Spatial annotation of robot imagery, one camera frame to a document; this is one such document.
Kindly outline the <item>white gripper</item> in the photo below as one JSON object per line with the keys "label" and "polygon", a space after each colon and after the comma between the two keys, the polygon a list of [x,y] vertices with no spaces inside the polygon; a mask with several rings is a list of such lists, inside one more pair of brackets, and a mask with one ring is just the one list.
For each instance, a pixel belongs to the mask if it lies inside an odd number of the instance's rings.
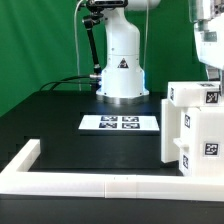
{"label": "white gripper", "polygon": [[219,69],[219,89],[224,94],[224,18],[195,23],[194,37],[199,61]]}

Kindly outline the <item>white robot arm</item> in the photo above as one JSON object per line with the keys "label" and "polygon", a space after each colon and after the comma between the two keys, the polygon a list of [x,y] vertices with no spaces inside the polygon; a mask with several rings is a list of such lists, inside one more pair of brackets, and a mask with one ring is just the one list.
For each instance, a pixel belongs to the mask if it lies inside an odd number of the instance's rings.
{"label": "white robot arm", "polygon": [[[161,0],[79,0],[89,14],[82,19],[86,28],[94,75],[100,82],[96,91],[100,100],[112,103],[136,102],[145,99],[145,72],[140,67],[140,32],[127,21],[124,12],[149,11]],[[207,76],[219,83],[218,93],[224,95],[224,0],[188,0],[189,19],[194,24],[196,52],[207,66]],[[99,64],[93,27],[103,23],[107,37],[107,64]]]}

